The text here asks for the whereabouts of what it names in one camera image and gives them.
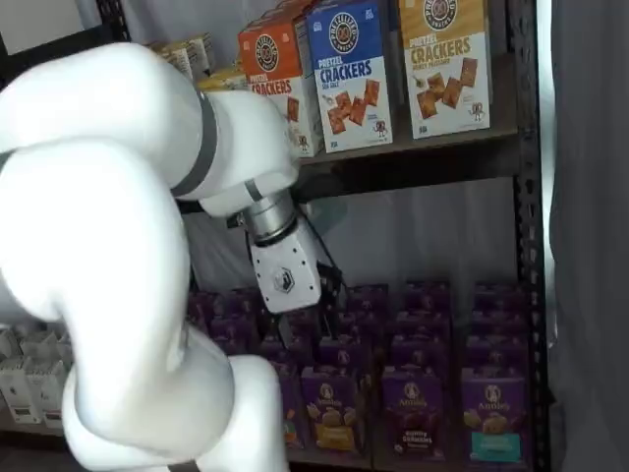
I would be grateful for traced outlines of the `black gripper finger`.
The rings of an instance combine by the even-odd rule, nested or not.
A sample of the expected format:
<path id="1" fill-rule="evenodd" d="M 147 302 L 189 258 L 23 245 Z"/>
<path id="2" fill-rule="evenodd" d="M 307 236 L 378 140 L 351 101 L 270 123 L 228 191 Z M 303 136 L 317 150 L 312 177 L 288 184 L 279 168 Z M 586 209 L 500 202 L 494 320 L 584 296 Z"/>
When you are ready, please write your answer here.
<path id="1" fill-rule="evenodd" d="M 336 339 L 339 333 L 338 305 L 344 280 L 340 269 L 324 263 L 316 265 L 321 289 L 317 304 L 319 324 L 324 336 Z"/>
<path id="2" fill-rule="evenodd" d="M 264 340 L 279 342 L 283 347 L 290 347 L 293 344 L 294 335 L 286 314 L 272 314 L 270 316 Z"/>

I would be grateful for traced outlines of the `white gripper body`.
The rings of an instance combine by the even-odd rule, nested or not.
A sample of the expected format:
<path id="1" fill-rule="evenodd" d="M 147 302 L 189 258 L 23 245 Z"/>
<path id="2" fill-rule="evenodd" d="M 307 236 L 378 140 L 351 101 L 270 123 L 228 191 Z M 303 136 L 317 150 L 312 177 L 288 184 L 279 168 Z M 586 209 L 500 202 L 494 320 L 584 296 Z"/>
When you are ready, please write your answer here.
<path id="1" fill-rule="evenodd" d="M 266 309 L 282 314 L 314 306 L 321 296 L 315 240 L 302 218 L 271 245 L 251 245 L 257 285 Z"/>

